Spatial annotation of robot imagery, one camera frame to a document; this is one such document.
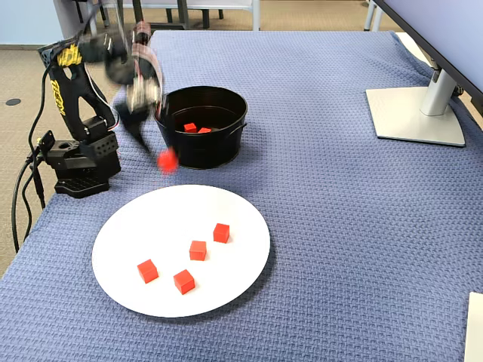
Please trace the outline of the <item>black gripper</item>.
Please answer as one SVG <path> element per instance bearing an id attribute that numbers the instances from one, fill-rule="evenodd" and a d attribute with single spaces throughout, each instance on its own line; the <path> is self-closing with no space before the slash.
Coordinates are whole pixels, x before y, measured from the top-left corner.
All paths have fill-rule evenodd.
<path id="1" fill-rule="evenodd" d="M 142 135 L 143 123 L 151 112 L 159 113 L 165 144 L 176 150 L 177 104 L 170 95 L 163 96 L 164 79 L 153 51 L 134 51 L 132 54 L 104 54 L 108 78 L 125 87 L 125 97 L 114 105 L 119 120 L 131 138 L 147 155 L 153 155 Z"/>

